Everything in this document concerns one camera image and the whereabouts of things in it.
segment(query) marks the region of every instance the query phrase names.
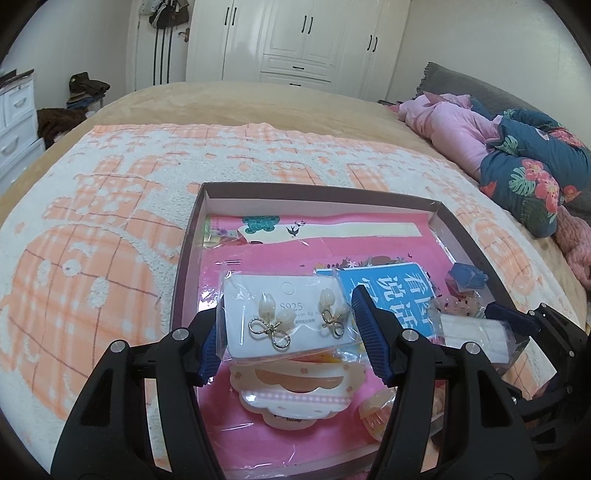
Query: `white flower earring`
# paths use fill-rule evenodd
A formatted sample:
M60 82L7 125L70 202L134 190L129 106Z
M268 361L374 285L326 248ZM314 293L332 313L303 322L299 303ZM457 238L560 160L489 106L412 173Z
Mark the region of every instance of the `white flower earring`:
M261 294L259 300L259 317L248 323L248 329L254 335L269 335L273 346L280 350L289 347L291 337L288 333L295 326L296 313L293 309L281 310L275 316L275 299L269 293Z
M320 292L320 313L324 323L323 328L332 328L333 335L336 338L343 338L345 334L345 324L343 323L349 315L350 309L347 304L343 304L335 310L333 314L330 308L335 304L335 293L325 288Z

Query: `cardboard box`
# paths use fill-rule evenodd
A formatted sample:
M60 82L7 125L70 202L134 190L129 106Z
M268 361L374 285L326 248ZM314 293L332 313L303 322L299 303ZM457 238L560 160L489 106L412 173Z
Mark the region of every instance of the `cardboard box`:
M474 265L488 277L479 291L484 304L492 301L515 308L507 290L462 224L441 202L395 193L337 187L275 183L205 183L197 196L178 264L171 311L171 330L188 326L197 313L197 292L206 219L222 216L334 216L347 213L428 213L429 227L450 261ZM432 425L436 432L441 418ZM371 466L379 444L344 452L322 461L259 470L225 471L231 480L289 476L298 480L340 478Z

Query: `orange and white blanket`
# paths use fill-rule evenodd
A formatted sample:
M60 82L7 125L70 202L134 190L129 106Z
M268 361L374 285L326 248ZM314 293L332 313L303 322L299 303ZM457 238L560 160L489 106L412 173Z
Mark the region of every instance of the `orange and white blanket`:
M443 160L267 124L95 127L0 229L0 407L46 469L110 342L136 345L168 333L184 230L206 181L319 184L441 200L520 310L551 299L576 319L529 240ZM155 403L148 408L150 416Z

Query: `drawer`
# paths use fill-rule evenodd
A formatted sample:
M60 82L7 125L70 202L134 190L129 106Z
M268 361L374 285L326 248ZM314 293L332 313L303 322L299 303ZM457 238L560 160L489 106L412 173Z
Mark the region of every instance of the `drawer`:
M333 92L334 84L322 80L295 77L292 75L280 75L277 73L261 73L261 81L264 83L278 83L279 85L292 85L294 87L312 88L322 92Z
M33 79L7 90L2 96L4 97L4 119L7 127L35 109Z
M40 138L11 162L0 166L0 196L18 180L28 167L35 163L35 160L43 155L44 151L45 142Z
M0 169L37 140L37 122L34 114L35 112L30 112L29 116L0 135Z
M266 73L295 75L298 77L326 80L327 82L331 81L333 70L333 68L320 63L289 59L287 57L274 57L272 55L263 56L261 67L261 71Z

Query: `white wardrobe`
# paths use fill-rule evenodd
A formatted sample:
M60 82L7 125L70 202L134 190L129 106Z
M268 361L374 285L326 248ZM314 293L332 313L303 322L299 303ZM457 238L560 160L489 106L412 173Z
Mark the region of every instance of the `white wardrobe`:
M410 0L196 0L187 81L307 87L375 102Z

